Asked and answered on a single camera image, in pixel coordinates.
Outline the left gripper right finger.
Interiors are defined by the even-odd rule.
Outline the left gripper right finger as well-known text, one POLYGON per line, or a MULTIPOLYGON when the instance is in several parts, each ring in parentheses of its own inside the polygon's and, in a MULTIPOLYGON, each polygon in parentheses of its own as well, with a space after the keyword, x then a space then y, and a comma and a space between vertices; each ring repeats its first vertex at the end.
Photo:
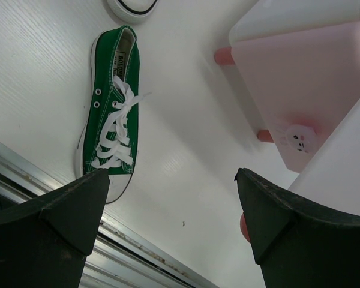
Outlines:
POLYGON ((249 169, 235 181, 266 287, 360 287, 360 216, 285 190, 249 169))

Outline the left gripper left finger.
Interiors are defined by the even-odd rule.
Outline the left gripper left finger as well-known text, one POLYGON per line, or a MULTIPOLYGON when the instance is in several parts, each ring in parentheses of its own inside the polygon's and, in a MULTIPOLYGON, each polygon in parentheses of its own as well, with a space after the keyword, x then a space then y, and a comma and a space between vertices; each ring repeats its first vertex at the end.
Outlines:
POLYGON ((109 183, 99 169, 0 211, 0 287, 78 287, 109 183))

